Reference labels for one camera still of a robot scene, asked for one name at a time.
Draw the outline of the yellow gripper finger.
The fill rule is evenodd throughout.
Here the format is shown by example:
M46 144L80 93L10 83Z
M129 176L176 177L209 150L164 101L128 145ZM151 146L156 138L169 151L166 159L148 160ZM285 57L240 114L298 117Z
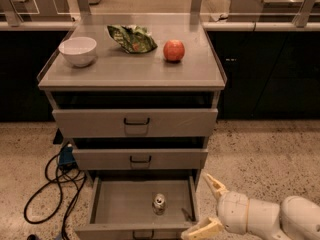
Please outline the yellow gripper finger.
M217 218L207 217L181 233L182 240L204 240L224 230Z
M203 178L215 199L220 199L225 193L228 193L226 186L210 174L205 173Z

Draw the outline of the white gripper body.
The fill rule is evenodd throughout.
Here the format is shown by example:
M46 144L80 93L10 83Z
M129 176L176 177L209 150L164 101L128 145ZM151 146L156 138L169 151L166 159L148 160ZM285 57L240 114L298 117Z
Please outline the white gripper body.
M230 191L217 203L217 215L229 233L244 235L247 232L249 198L245 194Z

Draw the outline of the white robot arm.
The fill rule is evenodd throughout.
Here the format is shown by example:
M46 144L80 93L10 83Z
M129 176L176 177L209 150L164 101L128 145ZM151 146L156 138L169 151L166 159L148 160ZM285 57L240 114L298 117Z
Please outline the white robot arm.
M229 191L208 173L203 178L217 201L217 217L183 231L183 240L205 240L223 230L262 240L320 240L320 206L314 202L300 196L289 196L280 204L253 199Z

